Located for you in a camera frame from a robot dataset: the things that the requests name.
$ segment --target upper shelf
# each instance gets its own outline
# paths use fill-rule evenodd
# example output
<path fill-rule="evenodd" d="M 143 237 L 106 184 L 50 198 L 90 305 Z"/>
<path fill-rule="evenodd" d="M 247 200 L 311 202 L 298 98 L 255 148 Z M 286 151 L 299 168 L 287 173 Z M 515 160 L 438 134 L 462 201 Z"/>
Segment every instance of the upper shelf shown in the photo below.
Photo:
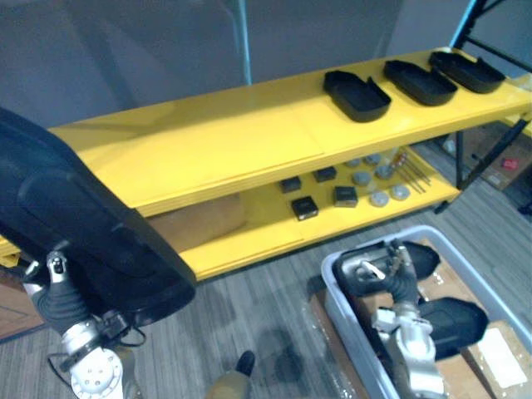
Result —
<path fill-rule="evenodd" d="M 428 67 L 430 54 L 393 58 Z M 374 122 L 353 122 L 332 103 L 323 70 L 52 131 L 122 201 L 149 216 L 530 108 L 530 94 L 510 84 L 487 95 L 460 87 L 444 106 L 421 106 L 386 80 L 384 61 L 341 66 L 372 76 L 392 98 Z"/>

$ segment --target shelf board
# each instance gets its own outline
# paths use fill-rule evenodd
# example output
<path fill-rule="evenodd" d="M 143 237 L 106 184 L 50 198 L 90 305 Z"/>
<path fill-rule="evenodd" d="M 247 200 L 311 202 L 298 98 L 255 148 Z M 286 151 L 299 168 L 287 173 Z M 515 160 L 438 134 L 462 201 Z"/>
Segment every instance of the shelf board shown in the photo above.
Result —
<path fill-rule="evenodd" d="M 428 67 L 431 51 L 390 57 Z M 528 91 L 459 86 L 421 106 L 382 74 L 386 58 L 339 66 L 372 76 L 392 98 L 368 123 L 349 120 L 323 92 L 323 73 L 168 101 L 51 129 L 127 206 L 144 216 L 264 186 L 290 175 L 530 111 Z M 0 256 L 17 249 L 0 237 Z"/>
<path fill-rule="evenodd" d="M 405 201 L 390 199 L 384 208 L 376 208 L 369 203 L 368 192 L 377 187 L 390 187 L 404 184 L 400 176 L 386 182 L 374 179 L 368 188 L 357 187 L 359 197 L 356 208 L 338 208 L 333 206 L 333 187 L 335 185 L 353 185 L 351 174 L 359 170 L 373 172 L 374 168 L 360 165 L 349 168 L 337 165 L 337 178 L 316 183 L 312 174 L 300 175 L 303 182 L 301 190 L 283 194 L 277 184 L 265 185 L 247 190 L 240 194 L 246 209 L 247 224 L 232 234 L 188 249 L 180 256 L 195 271 L 198 279 L 210 278 L 243 267 L 246 264 L 282 254 L 292 249 L 317 242 L 347 231 L 390 219 L 400 214 L 424 208 L 443 200 L 452 200 L 459 193 L 441 175 L 439 175 L 413 150 L 406 149 L 408 156 L 431 178 L 431 186 L 417 180 L 425 189 L 418 194 L 406 183 L 411 196 Z M 390 151 L 384 155 L 392 156 Z M 290 202 L 305 195 L 311 195 L 318 205 L 317 217 L 297 221 Z"/>

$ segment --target black tray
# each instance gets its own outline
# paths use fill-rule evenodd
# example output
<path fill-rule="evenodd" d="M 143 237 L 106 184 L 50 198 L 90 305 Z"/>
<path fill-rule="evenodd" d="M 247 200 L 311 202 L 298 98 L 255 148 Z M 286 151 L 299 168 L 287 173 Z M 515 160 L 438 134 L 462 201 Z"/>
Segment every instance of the black tray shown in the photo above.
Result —
<path fill-rule="evenodd" d="M 374 121 L 383 116 L 392 99 L 370 77 L 363 81 L 354 73 L 331 71 L 325 74 L 323 89 L 347 116 L 356 122 Z"/>
<path fill-rule="evenodd" d="M 416 64 L 404 61 L 387 61 L 384 75 L 408 96 L 426 106 L 440 106 L 448 102 L 457 87 L 435 71 L 426 71 Z"/>
<path fill-rule="evenodd" d="M 429 63 L 476 93 L 491 93 L 505 79 L 502 73 L 484 62 L 482 58 L 473 62 L 460 54 L 433 52 Z"/>

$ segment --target cardboard box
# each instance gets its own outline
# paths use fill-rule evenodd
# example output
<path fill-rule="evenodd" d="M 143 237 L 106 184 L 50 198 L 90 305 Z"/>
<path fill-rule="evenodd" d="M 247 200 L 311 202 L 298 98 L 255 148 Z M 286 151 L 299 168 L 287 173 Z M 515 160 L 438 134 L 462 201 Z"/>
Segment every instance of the cardboard box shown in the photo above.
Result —
<path fill-rule="evenodd" d="M 474 168 L 509 129 L 502 122 L 464 130 L 464 165 Z M 444 149 L 455 156 L 455 135 L 450 135 Z M 488 166 L 482 177 L 499 190 L 505 189 L 532 165 L 532 138 L 519 135 L 506 150 Z"/>
<path fill-rule="evenodd" d="M 431 246 L 431 243 L 425 239 L 420 244 Z M 454 297 L 481 306 L 480 301 L 442 257 L 435 272 L 430 277 L 420 281 L 418 288 L 426 300 Z M 371 316 L 378 308 L 391 308 L 393 306 L 391 294 L 378 293 L 364 298 L 350 297 L 349 299 L 368 340 L 375 348 L 377 357 L 380 357 L 380 351 L 384 348 L 377 331 L 372 328 Z M 436 362 L 436 367 L 444 378 L 449 399 L 485 399 L 489 397 L 482 382 L 461 355 L 440 360 Z"/>
<path fill-rule="evenodd" d="M 482 340 L 462 355 L 491 397 L 532 397 L 532 357 L 506 322 L 491 323 Z"/>
<path fill-rule="evenodd" d="M 0 284 L 0 298 L 0 339 L 43 324 L 25 292 Z"/>
<path fill-rule="evenodd" d="M 448 399 L 486 399 L 488 392 L 461 355 L 436 362 Z"/>
<path fill-rule="evenodd" d="M 148 221 L 176 252 L 206 243 L 245 223 L 238 194 L 226 195 L 160 214 Z"/>

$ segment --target gray wall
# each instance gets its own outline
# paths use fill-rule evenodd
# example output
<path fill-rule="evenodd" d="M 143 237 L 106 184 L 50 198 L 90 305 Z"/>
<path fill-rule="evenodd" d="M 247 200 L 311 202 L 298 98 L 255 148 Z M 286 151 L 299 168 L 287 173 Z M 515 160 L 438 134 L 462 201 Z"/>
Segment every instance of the gray wall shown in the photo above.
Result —
<path fill-rule="evenodd" d="M 223 2 L 20 3 L 0 0 L 0 105 L 44 126 L 244 83 Z"/>
<path fill-rule="evenodd" d="M 392 0 L 249 2 L 254 81 L 384 56 L 402 3 Z"/>
<path fill-rule="evenodd" d="M 448 46 L 470 0 L 404 0 L 387 55 Z"/>
<path fill-rule="evenodd" d="M 532 65 L 532 1 L 507 0 L 477 20 L 471 36 Z M 517 77 L 524 70 L 492 54 L 466 44 L 464 50 L 483 57 L 504 74 Z"/>
<path fill-rule="evenodd" d="M 253 81 L 445 46 L 468 2 L 248 1 Z M 479 37 L 523 52 L 530 1 L 507 3 L 519 4 L 517 22 L 479 23 Z M 243 85 L 238 10 L 239 0 L 0 0 L 0 106 L 57 126 Z"/>

